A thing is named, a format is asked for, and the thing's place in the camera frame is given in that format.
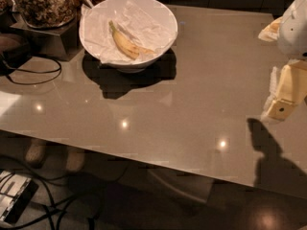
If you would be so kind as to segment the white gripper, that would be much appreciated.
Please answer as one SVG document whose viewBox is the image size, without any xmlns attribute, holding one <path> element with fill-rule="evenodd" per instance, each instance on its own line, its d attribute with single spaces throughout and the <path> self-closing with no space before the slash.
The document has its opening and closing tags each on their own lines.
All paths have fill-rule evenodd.
<svg viewBox="0 0 307 230">
<path fill-rule="evenodd" d="M 277 40 L 279 50 L 288 58 L 307 58 L 307 0 L 295 0 L 258 38 Z M 307 97 L 307 62 L 291 59 L 281 69 L 273 67 L 269 91 L 261 121 L 283 122 Z"/>
</svg>

